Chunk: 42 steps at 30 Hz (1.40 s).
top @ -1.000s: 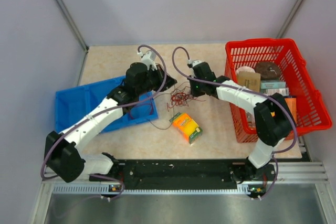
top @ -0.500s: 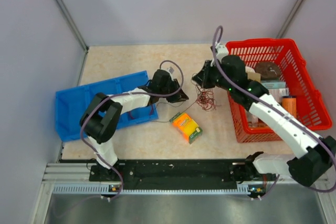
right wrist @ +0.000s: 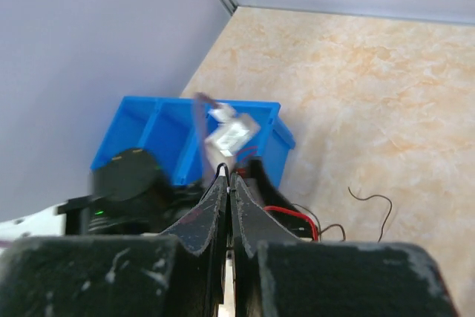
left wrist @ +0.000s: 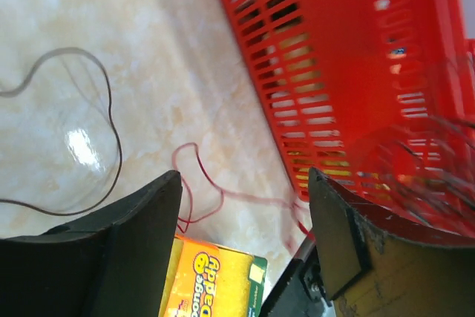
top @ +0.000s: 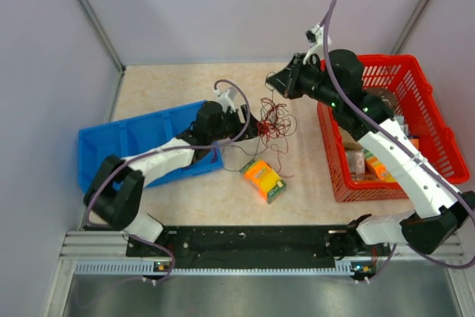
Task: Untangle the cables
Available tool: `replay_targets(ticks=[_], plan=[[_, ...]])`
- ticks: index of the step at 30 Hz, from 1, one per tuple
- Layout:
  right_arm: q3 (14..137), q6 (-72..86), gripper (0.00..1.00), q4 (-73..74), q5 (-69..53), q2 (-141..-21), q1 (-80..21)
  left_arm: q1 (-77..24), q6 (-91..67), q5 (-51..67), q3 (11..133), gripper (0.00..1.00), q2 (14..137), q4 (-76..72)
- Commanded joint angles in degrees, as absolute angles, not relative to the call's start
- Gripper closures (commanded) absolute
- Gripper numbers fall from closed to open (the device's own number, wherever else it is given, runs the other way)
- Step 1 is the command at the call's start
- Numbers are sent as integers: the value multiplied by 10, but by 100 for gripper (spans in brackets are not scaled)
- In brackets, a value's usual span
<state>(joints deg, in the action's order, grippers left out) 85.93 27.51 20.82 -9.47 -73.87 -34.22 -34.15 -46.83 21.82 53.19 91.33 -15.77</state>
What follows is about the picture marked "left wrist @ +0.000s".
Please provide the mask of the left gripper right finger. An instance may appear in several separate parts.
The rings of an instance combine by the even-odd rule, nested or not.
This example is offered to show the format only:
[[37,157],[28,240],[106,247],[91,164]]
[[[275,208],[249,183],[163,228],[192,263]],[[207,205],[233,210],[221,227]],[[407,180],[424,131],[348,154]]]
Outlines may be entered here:
[[262,316],[472,316],[474,240],[413,222],[309,171],[312,230]]

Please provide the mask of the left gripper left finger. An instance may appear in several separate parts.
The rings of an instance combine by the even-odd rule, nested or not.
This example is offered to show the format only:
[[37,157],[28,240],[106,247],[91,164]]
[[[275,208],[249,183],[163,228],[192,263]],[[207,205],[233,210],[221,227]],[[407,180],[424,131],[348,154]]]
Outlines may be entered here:
[[167,171],[41,235],[1,241],[3,316],[157,316],[183,187]]

